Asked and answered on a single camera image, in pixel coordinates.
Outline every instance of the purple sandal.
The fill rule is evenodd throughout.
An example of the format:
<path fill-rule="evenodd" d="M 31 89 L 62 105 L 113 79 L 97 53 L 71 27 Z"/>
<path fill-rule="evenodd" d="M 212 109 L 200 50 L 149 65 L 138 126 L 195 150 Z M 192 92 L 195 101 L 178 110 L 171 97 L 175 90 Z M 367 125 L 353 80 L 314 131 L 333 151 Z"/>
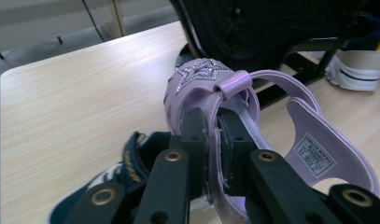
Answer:
<path fill-rule="evenodd" d="M 176 70 L 168 81 L 163 102 L 172 134 L 180 134 L 186 111 L 200 107 L 204 112 L 210 141 L 207 196 L 223 223 L 247 223 L 248 216 L 243 197 L 224 194 L 216 119 L 218 109 L 227 108 L 235 112 L 258 148 L 274 150 L 258 127 L 260 105 L 251 87 L 254 78 L 271 81 L 289 95 L 287 109 L 293 119 L 296 136 L 285 159 L 309 186 L 336 177 L 379 194 L 372 166 L 323 118 L 315 97 L 301 82 L 273 70 L 250 74 L 234 72 L 221 62 L 197 59 Z"/>

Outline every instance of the size label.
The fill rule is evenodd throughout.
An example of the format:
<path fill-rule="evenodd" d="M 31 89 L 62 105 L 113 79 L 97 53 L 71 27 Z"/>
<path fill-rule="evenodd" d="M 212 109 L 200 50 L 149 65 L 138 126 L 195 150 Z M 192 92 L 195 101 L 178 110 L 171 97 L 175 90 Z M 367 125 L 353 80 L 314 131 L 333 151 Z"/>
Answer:
<path fill-rule="evenodd" d="M 324 175 L 337 164 L 329 152 L 309 133 L 306 133 L 298 146 L 295 147 L 295 151 L 316 178 Z"/>

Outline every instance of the floor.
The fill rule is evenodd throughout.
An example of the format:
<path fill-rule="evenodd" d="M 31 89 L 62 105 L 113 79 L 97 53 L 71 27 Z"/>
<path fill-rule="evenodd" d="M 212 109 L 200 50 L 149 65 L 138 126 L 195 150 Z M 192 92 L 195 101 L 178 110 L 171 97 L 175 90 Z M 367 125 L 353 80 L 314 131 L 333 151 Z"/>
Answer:
<path fill-rule="evenodd" d="M 131 35 L 173 21 L 178 21 L 178 17 L 173 7 L 163 7 L 138 16 L 126 18 L 123 21 L 126 24 L 128 35 Z M 104 41 L 111 40 L 108 34 L 102 29 L 98 28 L 97 30 L 100 32 Z M 101 44 L 104 41 L 98 35 L 97 30 L 91 27 L 70 35 L 63 35 L 61 36 L 62 44 L 56 37 L 32 46 L 2 52 L 4 60 L 0 58 L 0 76 L 14 67 Z"/>

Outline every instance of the star decoration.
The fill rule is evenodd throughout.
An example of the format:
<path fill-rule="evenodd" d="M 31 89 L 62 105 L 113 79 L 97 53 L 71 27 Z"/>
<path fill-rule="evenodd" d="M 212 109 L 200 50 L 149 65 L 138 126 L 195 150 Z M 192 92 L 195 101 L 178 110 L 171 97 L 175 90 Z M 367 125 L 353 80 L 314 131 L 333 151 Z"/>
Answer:
<path fill-rule="evenodd" d="M 197 63 L 189 67 L 180 67 L 177 72 L 183 76 L 177 87 L 179 92 L 185 85 L 195 79 L 199 80 L 216 80 L 218 72 L 233 72 L 232 69 L 216 64 L 213 59 Z"/>

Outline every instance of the light wood tabletop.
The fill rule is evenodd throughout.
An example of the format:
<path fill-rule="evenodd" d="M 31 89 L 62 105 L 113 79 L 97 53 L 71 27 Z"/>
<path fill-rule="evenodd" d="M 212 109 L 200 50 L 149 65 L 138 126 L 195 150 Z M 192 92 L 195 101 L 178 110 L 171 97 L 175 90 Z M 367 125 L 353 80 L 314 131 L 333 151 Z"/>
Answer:
<path fill-rule="evenodd" d="M 167 79 L 186 38 L 179 22 L 5 72 L 0 79 L 0 222 L 46 223 L 53 206 L 121 158 L 133 132 L 168 131 Z M 380 181 L 380 86 L 309 86 L 325 117 L 358 147 Z M 294 130 L 285 100 L 261 111 L 281 153 Z M 320 184 L 319 189 L 327 189 Z M 214 210 L 190 223 L 220 223 Z"/>

